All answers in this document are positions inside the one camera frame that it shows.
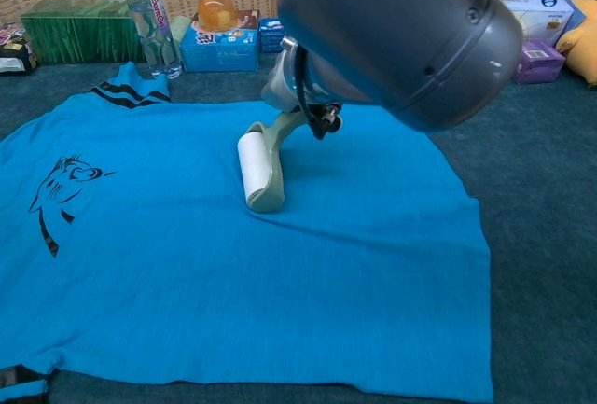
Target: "lint roller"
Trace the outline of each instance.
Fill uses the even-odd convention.
[[[257,213],[272,213],[284,203],[280,146],[307,118],[298,111],[282,113],[271,127],[255,122],[238,143],[246,204]]]

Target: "green box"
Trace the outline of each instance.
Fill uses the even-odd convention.
[[[145,59],[125,0],[42,0],[21,22],[41,63]]]

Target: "t-shirt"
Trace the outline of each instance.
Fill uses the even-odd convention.
[[[346,105],[260,215],[236,145],[276,111],[169,100],[128,63],[0,143],[0,369],[492,400],[479,204],[425,135]]]

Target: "water bottle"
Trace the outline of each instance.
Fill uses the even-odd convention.
[[[153,77],[174,79],[182,72],[163,0],[127,0]]]

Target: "orange ball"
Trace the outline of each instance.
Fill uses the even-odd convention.
[[[199,0],[197,13],[201,28],[210,33],[225,33],[238,24],[232,0]]]

